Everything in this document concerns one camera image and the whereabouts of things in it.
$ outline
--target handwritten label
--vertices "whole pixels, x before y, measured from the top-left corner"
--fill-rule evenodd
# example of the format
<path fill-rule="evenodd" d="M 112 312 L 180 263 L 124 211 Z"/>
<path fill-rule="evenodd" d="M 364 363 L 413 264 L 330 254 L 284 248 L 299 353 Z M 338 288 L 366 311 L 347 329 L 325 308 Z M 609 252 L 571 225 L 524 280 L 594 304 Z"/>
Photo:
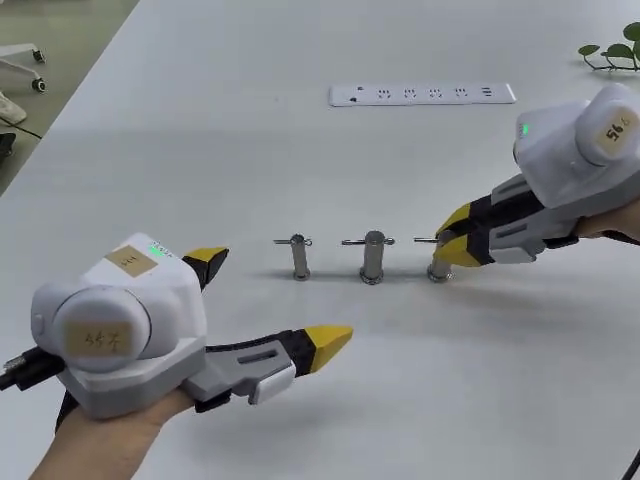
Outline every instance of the handwritten label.
<path fill-rule="evenodd" d="M 117 357 L 131 354 L 128 322 L 70 322 L 65 329 L 65 350 L 73 357 Z"/>
<path fill-rule="evenodd" d="M 104 258 L 120 267 L 132 277 L 142 275 L 158 265 L 144 253 L 139 252 L 131 245 L 114 250 Z"/>
<path fill-rule="evenodd" d="M 596 142 L 610 156 L 618 154 L 625 146 L 630 133 L 638 128 L 638 116 L 628 108 L 620 107 L 611 116 L 609 123 L 596 137 Z"/>

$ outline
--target electrical outlet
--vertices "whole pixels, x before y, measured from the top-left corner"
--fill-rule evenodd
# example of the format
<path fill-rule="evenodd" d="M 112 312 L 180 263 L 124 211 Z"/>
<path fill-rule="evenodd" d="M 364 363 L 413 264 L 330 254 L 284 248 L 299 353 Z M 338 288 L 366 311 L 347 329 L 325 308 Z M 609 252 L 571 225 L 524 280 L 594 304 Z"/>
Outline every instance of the electrical outlet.
<path fill-rule="evenodd" d="M 329 104 L 347 106 L 471 105 L 515 103 L 507 83 L 451 83 L 334 86 Z"/>

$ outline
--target black cable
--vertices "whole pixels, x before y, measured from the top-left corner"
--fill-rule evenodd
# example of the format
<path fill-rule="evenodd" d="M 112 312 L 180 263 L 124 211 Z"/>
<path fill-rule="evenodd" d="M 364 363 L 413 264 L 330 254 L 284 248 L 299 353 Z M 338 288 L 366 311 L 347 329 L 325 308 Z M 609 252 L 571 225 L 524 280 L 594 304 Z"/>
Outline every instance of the black cable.
<path fill-rule="evenodd" d="M 15 128 L 16 130 L 20 130 L 21 132 L 31 135 L 32 137 L 35 137 L 38 140 L 42 140 L 41 135 L 38 135 L 37 133 L 34 133 L 31 130 L 27 130 L 26 128 L 22 128 L 21 126 L 16 125 L 15 123 L 11 123 L 6 118 L 0 117 L 0 120 L 2 120 L 5 124 L 7 124 L 8 127 Z"/>
<path fill-rule="evenodd" d="M 638 467 L 640 467 L 640 450 L 638 451 L 638 453 L 636 453 L 633 462 L 631 462 L 631 465 L 629 465 L 629 468 L 622 477 L 622 480 L 631 480 L 638 471 Z"/>
<path fill-rule="evenodd" d="M 64 360 L 45 352 L 40 347 L 32 348 L 12 360 L 16 364 L 0 375 L 0 391 L 14 385 L 21 391 L 55 377 L 64 369 Z"/>

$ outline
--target green leaf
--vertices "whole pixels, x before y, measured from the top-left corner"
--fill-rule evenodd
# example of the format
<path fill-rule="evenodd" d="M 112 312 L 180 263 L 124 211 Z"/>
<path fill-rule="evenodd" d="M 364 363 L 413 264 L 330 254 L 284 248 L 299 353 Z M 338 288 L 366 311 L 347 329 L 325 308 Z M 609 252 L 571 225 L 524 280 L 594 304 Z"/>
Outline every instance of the green leaf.
<path fill-rule="evenodd" d="M 633 50 L 624 43 L 614 43 L 607 48 L 607 57 L 609 58 L 629 58 L 633 60 Z"/>
<path fill-rule="evenodd" d="M 629 25 L 624 27 L 622 34 L 627 40 L 637 42 L 638 40 L 640 40 L 640 22 L 630 23 Z"/>
<path fill-rule="evenodd" d="M 588 57 L 589 55 L 593 55 L 598 50 L 600 50 L 600 45 L 584 45 L 578 49 L 578 53 L 583 57 Z"/>

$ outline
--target metal pin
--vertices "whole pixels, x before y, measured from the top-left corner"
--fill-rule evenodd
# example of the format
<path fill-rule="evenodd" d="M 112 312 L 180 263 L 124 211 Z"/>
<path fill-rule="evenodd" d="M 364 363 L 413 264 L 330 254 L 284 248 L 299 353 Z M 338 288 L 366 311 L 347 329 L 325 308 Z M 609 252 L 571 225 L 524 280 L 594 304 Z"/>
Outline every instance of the metal pin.
<path fill-rule="evenodd" d="M 438 250 L 438 248 L 442 247 L 445 243 L 449 242 L 453 238 L 455 238 L 455 234 L 451 230 L 445 230 L 438 235 L 437 239 L 414 238 L 413 241 L 417 243 L 436 243 L 436 250 Z M 453 278 L 451 264 L 445 262 L 444 260 L 435 258 L 434 256 L 431 264 L 427 268 L 427 277 L 429 277 L 429 280 L 434 283 L 448 282 Z"/>
<path fill-rule="evenodd" d="M 384 277 L 382 269 L 382 257 L 385 245 L 394 245 L 393 238 L 385 237 L 384 233 L 372 230 L 367 233 L 364 240 L 343 240 L 342 245 L 364 245 L 364 263 L 360 268 L 360 278 L 367 285 L 377 285 Z"/>
<path fill-rule="evenodd" d="M 413 241 L 416 243 L 438 243 L 437 238 L 413 237 Z"/>
<path fill-rule="evenodd" d="M 310 238 L 304 238 L 303 235 L 296 233 L 289 240 L 274 240 L 276 245 L 291 245 L 291 253 L 293 254 L 293 278 L 298 281 L 304 281 L 309 278 L 311 272 L 307 265 L 306 247 L 313 245 Z"/>

